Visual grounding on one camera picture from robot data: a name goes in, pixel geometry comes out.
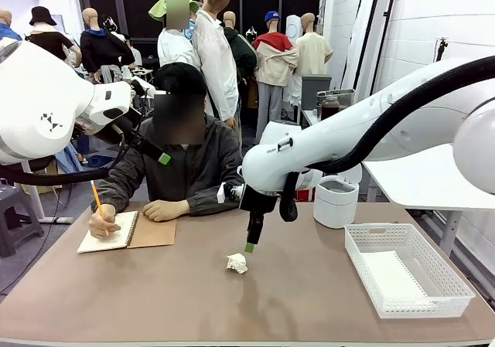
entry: dark gray jacket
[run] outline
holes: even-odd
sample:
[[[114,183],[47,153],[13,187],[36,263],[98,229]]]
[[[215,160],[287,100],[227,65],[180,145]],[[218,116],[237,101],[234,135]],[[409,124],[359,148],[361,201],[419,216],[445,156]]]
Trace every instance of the dark gray jacket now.
[[[148,156],[129,149],[122,160],[110,170],[110,176],[98,185],[102,204],[107,203],[122,212],[134,191],[146,176],[150,201],[178,202],[186,199],[191,216],[223,212],[238,207],[238,203],[217,202],[217,191],[222,182],[243,183],[237,174],[242,164],[239,143],[233,131],[223,122],[205,116],[204,143],[190,145],[163,145],[154,135],[151,120],[143,122],[140,132],[161,145],[172,157],[167,165],[159,164]]]

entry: jar of dark liquid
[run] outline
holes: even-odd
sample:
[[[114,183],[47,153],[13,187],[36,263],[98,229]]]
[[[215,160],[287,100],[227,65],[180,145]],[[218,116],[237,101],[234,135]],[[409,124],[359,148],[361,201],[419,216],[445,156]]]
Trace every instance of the jar of dark liquid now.
[[[325,96],[322,100],[322,121],[339,112],[340,103],[337,96]]]

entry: brown table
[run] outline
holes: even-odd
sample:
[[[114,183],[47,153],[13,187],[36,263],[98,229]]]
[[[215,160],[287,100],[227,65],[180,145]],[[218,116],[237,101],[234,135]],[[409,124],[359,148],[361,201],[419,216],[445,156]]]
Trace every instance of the brown table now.
[[[0,304],[0,340],[351,346],[472,345],[495,337],[495,314],[476,291],[461,318],[378,318],[344,232],[315,222],[311,203],[298,208],[293,223],[266,215],[243,275],[225,266],[227,255],[244,248],[246,212],[180,219],[170,247],[76,254],[86,211]],[[356,222],[416,225],[389,203],[359,203]]]

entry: spiral binding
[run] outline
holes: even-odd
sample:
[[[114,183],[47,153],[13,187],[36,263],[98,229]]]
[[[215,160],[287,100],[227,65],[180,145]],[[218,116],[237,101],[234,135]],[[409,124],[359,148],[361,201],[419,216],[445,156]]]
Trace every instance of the spiral binding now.
[[[132,226],[131,226],[131,229],[129,230],[127,240],[125,241],[125,246],[127,246],[127,247],[131,243],[132,236],[134,235],[134,230],[136,228],[136,223],[138,223],[138,219],[139,219],[139,212],[136,212],[136,214],[134,215],[134,219],[132,220]]]

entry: white container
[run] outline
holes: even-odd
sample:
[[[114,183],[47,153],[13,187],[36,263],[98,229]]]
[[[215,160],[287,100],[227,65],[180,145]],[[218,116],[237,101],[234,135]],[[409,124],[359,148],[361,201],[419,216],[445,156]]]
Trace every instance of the white container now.
[[[347,253],[381,318],[454,318],[475,297],[469,286],[426,239],[408,223],[345,226]],[[391,298],[382,294],[364,253],[395,250],[424,291],[423,297]]]
[[[316,185],[313,217],[331,229],[342,229],[354,222],[359,185],[344,181],[343,176],[323,177]]]

